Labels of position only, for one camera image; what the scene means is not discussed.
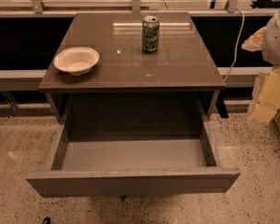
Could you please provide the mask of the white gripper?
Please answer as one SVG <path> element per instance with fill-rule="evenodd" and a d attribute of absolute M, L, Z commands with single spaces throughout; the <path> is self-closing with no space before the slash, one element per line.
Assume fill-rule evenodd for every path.
<path fill-rule="evenodd" d="M 260 51 L 265 32 L 265 27 L 258 29 L 242 44 L 242 49 L 251 52 Z M 265 77 L 258 101 L 262 105 L 254 106 L 251 118 L 257 123 L 267 125 L 275 117 L 276 110 L 280 109 L 280 67 Z"/>

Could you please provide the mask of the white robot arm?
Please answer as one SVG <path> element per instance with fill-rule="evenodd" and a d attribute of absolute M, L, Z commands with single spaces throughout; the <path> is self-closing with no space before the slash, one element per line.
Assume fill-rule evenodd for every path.
<path fill-rule="evenodd" d="M 280 8 L 267 25 L 257 30 L 242 45 L 248 51 L 261 51 L 262 59 L 273 68 L 259 76 L 254 86 L 255 101 L 249 119 L 267 125 L 280 110 Z"/>

